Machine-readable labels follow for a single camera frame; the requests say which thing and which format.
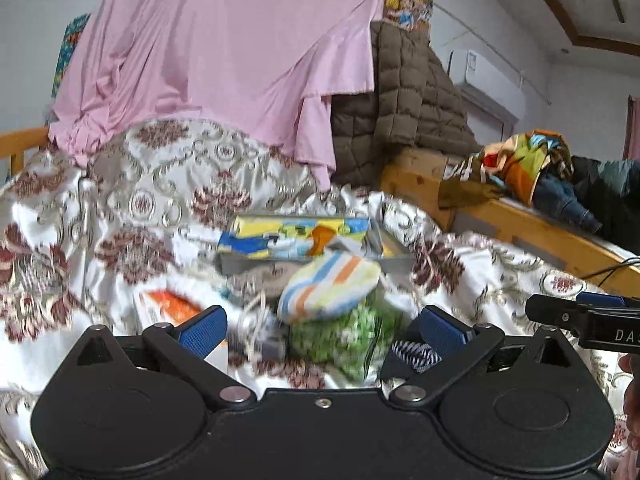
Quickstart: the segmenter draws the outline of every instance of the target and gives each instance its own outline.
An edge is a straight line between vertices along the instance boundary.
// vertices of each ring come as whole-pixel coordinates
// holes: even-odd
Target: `air conditioner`
[[[473,50],[454,50],[449,77],[463,97],[500,121],[516,124],[527,109],[522,90]]]

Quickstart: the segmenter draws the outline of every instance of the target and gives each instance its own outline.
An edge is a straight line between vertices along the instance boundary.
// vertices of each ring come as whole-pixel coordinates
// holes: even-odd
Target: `pink sheet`
[[[335,169],[334,93],[374,87],[381,0],[104,0],[82,35],[50,138],[85,164],[136,121],[200,115]]]

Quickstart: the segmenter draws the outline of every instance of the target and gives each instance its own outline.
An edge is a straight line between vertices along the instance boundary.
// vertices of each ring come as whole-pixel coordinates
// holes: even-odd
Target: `circular cover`
[[[445,396],[440,420],[463,455],[530,474],[568,472],[596,460],[609,443],[613,417],[595,382],[563,367],[526,372],[526,378],[514,370],[487,373]]]
[[[32,431],[44,457],[53,466],[96,476],[171,457],[193,441],[206,416],[196,390],[147,370],[103,380],[96,374],[95,381],[67,391],[64,402],[42,400]]]

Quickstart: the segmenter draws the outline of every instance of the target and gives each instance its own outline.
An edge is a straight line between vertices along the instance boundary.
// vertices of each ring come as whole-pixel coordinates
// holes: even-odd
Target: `green bag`
[[[382,367],[402,317],[393,308],[370,306],[375,297],[335,319],[293,324],[290,348],[311,362],[334,364],[354,381],[366,380]]]

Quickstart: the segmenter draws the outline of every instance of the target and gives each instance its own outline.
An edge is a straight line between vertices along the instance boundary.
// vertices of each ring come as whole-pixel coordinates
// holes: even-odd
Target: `floral bedspread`
[[[220,286],[216,240],[240,210],[376,218],[414,250],[419,301],[510,335],[534,332],[524,314],[531,294],[574,298],[594,290],[513,246],[443,235],[424,212],[383,193],[318,193],[309,168],[217,123],[137,124],[85,170],[43,149],[0,191],[0,479],[46,471],[31,410],[82,332],[103,323],[116,335],[139,333],[145,318],[133,298],[168,279]],[[630,377],[616,354],[578,351],[616,413],[606,457],[614,465],[626,449],[622,400]],[[335,370],[299,361],[254,369],[233,356],[229,365],[257,390],[351,385]]]

